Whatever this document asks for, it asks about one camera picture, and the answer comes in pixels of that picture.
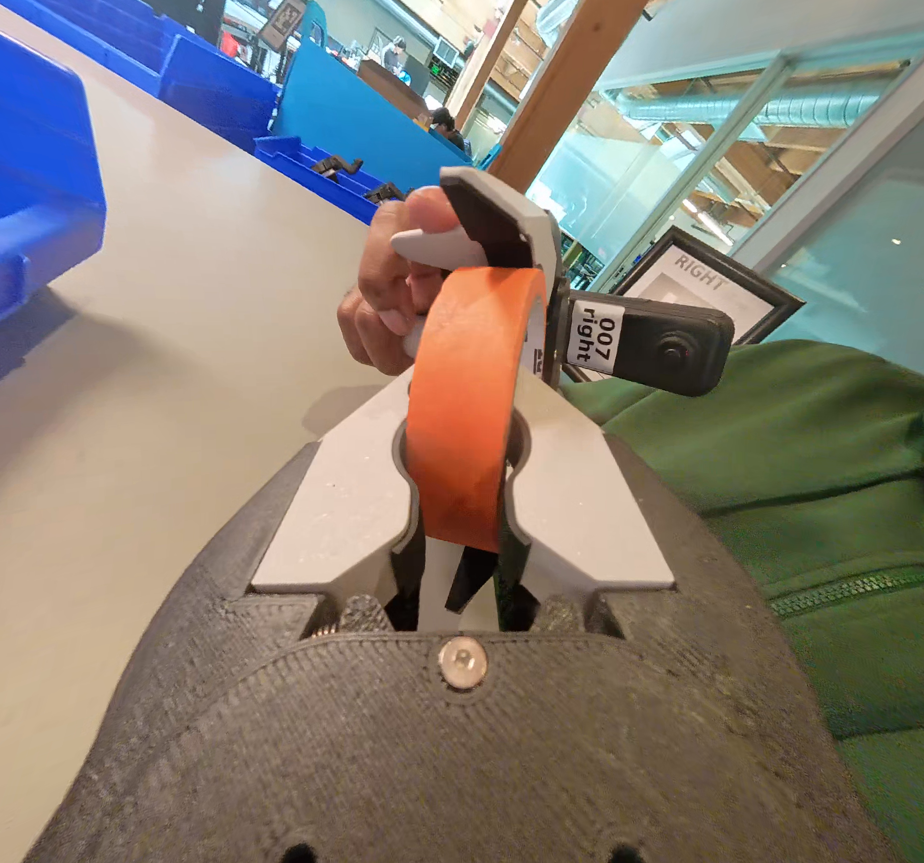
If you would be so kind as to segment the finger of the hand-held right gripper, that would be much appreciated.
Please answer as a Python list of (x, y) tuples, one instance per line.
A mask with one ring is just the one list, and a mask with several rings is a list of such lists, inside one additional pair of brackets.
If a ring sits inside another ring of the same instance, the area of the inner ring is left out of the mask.
[(469, 267), (540, 273), (540, 295), (529, 308), (521, 365), (554, 390), (559, 387), (567, 297), (560, 231), (554, 217), (514, 188), (472, 166), (445, 167), (440, 189), (457, 218), (447, 234), (440, 270)]
[(395, 233), (391, 249), (411, 263), (453, 271), (466, 268), (489, 267), (491, 264), (484, 248), (472, 240), (463, 227), (428, 233), (414, 229)]

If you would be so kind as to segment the shallow blue tool tray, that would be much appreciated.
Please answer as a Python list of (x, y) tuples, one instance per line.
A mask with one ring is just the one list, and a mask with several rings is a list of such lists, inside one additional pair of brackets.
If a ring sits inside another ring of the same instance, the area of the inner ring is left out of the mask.
[(299, 186), (318, 195), (356, 220), (369, 224), (380, 199), (370, 194), (389, 187), (353, 163), (321, 148), (303, 144), (299, 137), (267, 136), (253, 142), (254, 156)]

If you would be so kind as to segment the blue plastic bin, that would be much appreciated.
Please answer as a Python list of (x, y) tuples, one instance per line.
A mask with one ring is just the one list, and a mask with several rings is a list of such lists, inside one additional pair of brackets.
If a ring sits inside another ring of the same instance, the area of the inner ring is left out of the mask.
[(166, 18), (102, 0), (2, 6), (248, 154), (269, 134), (275, 86)]
[(101, 249), (105, 221), (81, 79), (2, 35), (2, 376), (74, 315), (50, 285)]

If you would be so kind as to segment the framed black white tag sign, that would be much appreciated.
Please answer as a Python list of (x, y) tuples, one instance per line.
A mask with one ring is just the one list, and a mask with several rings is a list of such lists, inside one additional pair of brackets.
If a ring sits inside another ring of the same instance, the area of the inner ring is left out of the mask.
[(734, 347), (761, 342), (805, 304), (676, 225), (603, 293), (721, 311), (733, 322)]

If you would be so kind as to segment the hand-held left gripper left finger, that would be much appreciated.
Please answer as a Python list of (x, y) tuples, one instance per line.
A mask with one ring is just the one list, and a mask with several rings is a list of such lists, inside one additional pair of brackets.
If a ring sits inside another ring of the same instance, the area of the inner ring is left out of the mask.
[(260, 565), (258, 593), (357, 595), (388, 603), (398, 592), (391, 564), (410, 532), (412, 492), (398, 465), (409, 410), (405, 372), (320, 440)]

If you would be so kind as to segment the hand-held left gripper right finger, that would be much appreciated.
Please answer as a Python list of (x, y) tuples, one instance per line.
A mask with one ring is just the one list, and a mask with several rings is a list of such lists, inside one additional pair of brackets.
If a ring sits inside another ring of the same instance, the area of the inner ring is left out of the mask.
[(675, 577), (602, 430), (535, 375), (516, 379), (503, 510), (538, 601), (665, 591)]

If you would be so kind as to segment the orange tape roll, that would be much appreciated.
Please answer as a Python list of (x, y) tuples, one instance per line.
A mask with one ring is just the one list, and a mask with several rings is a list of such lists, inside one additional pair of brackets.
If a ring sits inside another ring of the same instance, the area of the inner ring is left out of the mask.
[(427, 314), (410, 384), (406, 463), (427, 537), (500, 552), (502, 483), (521, 366), (541, 372), (538, 268), (451, 272)]

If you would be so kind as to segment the person's right hand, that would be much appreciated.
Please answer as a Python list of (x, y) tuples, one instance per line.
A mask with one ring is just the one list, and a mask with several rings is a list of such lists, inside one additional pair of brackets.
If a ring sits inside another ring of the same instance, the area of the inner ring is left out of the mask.
[(409, 261), (391, 246), (406, 230), (442, 233), (458, 219), (440, 187), (422, 187), (405, 201), (391, 200), (376, 211), (359, 263), (357, 283), (342, 299), (337, 321), (352, 358), (387, 376), (412, 365), (404, 339), (426, 314), (448, 272)]

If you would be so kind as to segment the blue partition wall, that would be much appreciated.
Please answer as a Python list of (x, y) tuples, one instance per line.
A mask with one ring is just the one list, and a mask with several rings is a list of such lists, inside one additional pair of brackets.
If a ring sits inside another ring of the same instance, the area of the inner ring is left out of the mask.
[(404, 192), (438, 185), (443, 167), (472, 164), (311, 42), (295, 52), (272, 133), (350, 161), (362, 159), (363, 171)]

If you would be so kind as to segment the wooden support post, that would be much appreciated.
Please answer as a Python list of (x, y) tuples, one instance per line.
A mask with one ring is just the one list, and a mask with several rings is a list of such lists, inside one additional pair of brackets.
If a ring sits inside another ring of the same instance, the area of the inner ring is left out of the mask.
[(489, 173), (525, 193), (650, 0), (578, 0)]

